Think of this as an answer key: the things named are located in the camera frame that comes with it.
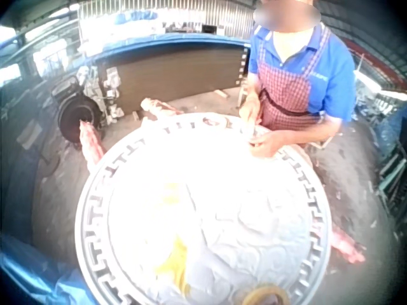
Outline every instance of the checkered apron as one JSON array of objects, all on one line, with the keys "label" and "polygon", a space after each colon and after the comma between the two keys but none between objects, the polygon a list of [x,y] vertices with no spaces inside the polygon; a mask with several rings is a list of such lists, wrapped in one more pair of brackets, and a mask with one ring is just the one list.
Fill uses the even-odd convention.
[{"label": "checkered apron", "polygon": [[265,62],[264,43],[260,45],[258,67],[261,81],[259,99],[261,124],[270,130],[303,130],[317,124],[319,115],[308,112],[311,84],[309,75],[321,58],[331,31],[323,26],[320,48],[310,59],[302,74],[272,67]]}]

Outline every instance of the blue shirt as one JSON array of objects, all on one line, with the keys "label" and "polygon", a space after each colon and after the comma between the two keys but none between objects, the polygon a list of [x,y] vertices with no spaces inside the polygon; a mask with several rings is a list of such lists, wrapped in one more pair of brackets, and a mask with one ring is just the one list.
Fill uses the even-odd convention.
[{"label": "blue shirt", "polygon": [[[258,73],[258,51],[262,41],[266,51],[265,62],[272,67],[301,74],[312,55],[319,49],[322,27],[314,29],[307,46],[290,57],[284,64],[278,56],[270,31],[260,28],[251,38],[249,72]],[[309,76],[311,83],[308,111],[315,114],[325,111],[328,116],[350,121],[355,104],[355,63],[345,43],[331,33],[321,58]]]}]

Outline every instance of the apron strap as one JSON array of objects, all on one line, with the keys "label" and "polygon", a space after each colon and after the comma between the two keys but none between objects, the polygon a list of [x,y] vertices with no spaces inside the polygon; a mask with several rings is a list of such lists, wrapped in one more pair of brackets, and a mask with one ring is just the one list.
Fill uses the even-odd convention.
[{"label": "apron strap", "polygon": [[331,31],[328,27],[326,27],[321,22],[321,29],[322,29],[322,37],[319,44],[319,49],[315,52],[315,54],[311,57],[310,63],[308,64],[307,68],[304,70],[303,76],[308,78],[312,71],[314,71],[315,67],[317,66],[319,59],[321,58],[322,52],[325,50],[325,46],[328,42],[328,39],[331,35]]}]

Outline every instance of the person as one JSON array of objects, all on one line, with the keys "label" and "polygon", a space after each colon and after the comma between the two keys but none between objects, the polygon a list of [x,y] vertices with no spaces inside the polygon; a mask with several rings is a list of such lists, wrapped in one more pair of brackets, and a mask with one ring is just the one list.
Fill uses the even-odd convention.
[{"label": "person", "polygon": [[351,120],[354,69],[345,43],[322,23],[300,32],[255,27],[239,114],[271,132],[251,140],[252,155],[269,158],[282,146],[304,147],[334,136]]}]

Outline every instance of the metal roof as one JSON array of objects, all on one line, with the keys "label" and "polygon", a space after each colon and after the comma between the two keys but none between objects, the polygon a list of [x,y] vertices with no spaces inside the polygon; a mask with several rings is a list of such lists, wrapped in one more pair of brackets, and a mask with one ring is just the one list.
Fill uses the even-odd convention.
[{"label": "metal roof", "polygon": [[[255,8],[258,0],[229,0]],[[81,0],[16,0],[2,18],[19,28]],[[407,91],[407,36],[386,0],[315,0],[322,21],[344,40],[361,71],[386,90]]]}]

